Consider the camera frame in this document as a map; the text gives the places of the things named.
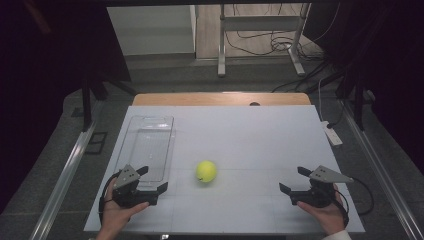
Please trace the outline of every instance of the sleeve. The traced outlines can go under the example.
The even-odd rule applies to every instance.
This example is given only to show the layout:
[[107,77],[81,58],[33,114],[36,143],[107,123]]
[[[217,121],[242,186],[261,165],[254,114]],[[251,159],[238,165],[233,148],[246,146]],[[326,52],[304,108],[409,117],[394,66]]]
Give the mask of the sleeve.
[[323,238],[322,240],[351,240],[349,233],[346,230],[340,231],[338,233],[332,234]]

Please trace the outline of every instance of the gray carpet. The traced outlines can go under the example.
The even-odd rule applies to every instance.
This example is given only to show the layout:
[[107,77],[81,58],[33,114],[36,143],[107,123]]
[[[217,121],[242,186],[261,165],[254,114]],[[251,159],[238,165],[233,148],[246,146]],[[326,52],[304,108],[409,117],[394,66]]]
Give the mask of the gray carpet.
[[[230,60],[227,76],[217,77],[215,61],[197,62],[183,59],[169,63],[161,60],[150,61],[139,67],[132,59],[128,65],[132,82],[126,85],[138,92],[220,92],[254,91],[270,92],[275,87],[299,78],[288,59]],[[305,68],[311,71],[317,63],[307,62]],[[314,84],[314,78],[308,84]],[[83,232],[86,217],[103,178],[110,155],[119,133],[126,109],[132,96],[125,91],[105,83],[109,97],[105,102],[95,132],[107,132],[105,145],[98,154],[85,154],[80,162],[74,180],[63,201],[48,239],[88,239],[95,234]],[[336,122],[342,108],[334,96],[338,82],[321,91],[321,112],[324,120]],[[294,85],[280,88],[279,91],[293,89]],[[310,94],[313,104],[318,105],[318,93]],[[49,143],[40,155],[36,165],[15,194],[8,207],[0,216],[1,239],[28,239],[46,204],[63,166],[82,129],[81,94],[77,91],[64,102],[63,115],[52,134]],[[395,184],[413,211],[417,222],[424,225],[424,178],[396,142],[379,124],[370,106],[364,107],[364,127],[373,146],[389,170]],[[399,219],[380,187],[360,145],[344,117],[334,127],[344,142],[333,148],[342,172],[357,177],[368,184],[375,198],[374,210],[361,218],[365,234],[353,235],[353,239],[409,239]],[[89,145],[90,152],[98,146]],[[358,211],[368,208],[369,197],[360,185],[349,185]],[[153,236],[134,236],[122,233],[118,239],[148,239]],[[288,236],[287,239],[321,239],[315,236]]]

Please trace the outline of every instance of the metal rail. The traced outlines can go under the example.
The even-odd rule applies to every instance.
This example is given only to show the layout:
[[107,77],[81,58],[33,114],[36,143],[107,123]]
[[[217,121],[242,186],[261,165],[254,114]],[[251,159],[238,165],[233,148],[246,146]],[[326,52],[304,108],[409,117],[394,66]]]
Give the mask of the metal rail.
[[63,199],[68,192],[68,188],[78,168],[82,155],[84,154],[85,148],[87,147],[91,135],[93,134],[93,131],[96,127],[97,120],[100,116],[103,105],[103,101],[97,101],[95,103],[92,113],[92,122],[87,131],[81,132],[79,135],[78,140],[75,143],[75,146],[68,158],[68,161],[66,162],[65,167],[63,168],[62,173],[57,180],[56,186],[54,187],[53,192],[50,195],[50,198],[47,201],[47,204],[44,207],[44,210],[41,213],[41,216],[38,219],[38,222],[35,225],[35,228],[29,239],[47,238],[59,208],[62,205]]
[[409,239],[411,240],[424,239],[422,231],[414,215],[409,209],[405,199],[402,197],[399,190],[396,188],[396,185],[393,183],[392,179],[390,178],[389,173],[387,172],[383,162],[381,161],[380,157],[378,156],[375,149],[373,148],[365,131],[361,131],[359,127],[357,126],[357,124],[355,123],[355,120],[352,117],[353,116],[352,109],[350,108],[348,104],[345,105],[345,108],[346,108],[346,111],[344,111],[345,117],[348,120],[349,125],[355,134],[356,139],[361,145],[362,150],[364,151],[371,165],[371,168],[373,169],[378,181],[380,182],[381,187],[386,193],[386,196],[390,204],[392,205],[393,209],[395,210]]

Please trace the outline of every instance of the power strip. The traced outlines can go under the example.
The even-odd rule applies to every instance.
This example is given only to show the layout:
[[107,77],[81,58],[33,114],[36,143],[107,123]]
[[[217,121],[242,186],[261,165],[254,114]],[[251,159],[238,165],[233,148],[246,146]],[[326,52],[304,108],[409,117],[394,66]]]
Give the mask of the power strip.
[[322,121],[321,124],[331,146],[339,146],[343,144],[342,140],[339,138],[336,131],[334,131],[334,129],[332,128],[327,128],[328,121]]

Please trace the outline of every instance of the table surface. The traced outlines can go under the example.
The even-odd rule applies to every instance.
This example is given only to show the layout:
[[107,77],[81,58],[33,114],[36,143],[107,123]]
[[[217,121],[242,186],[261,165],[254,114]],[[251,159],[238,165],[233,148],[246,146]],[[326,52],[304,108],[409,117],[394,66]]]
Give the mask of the table surface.
[[[260,103],[261,107],[251,107],[251,102]],[[124,231],[173,234],[322,231],[311,216],[293,207],[278,188],[278,182],[294,190],[309,188],[308,179],[297,173],[298,165],[311,170],[324,165],[340,171],[315,107],[305,94],[142,94],[134,99],[133,105],[124,119],[102,185],[117,167],[125,165],[119,160],[119,149],[132,116],[171,115],[175,119],[176,137],[168,191],[160,196],[158,206],[134,216]],[[218,166],[217,178],[206,185],[193,175],[196,162],[204,158],[214,160]],[[339,189],[353,207],[347,187],[342,184]],[[86,231],[100,227],[96,206],[97,202]],[[350,218],[348,230],[363,232],[354,207]]]
[[138,94],[133,106],[249,106],[310,105],[304,93],[156,93]]

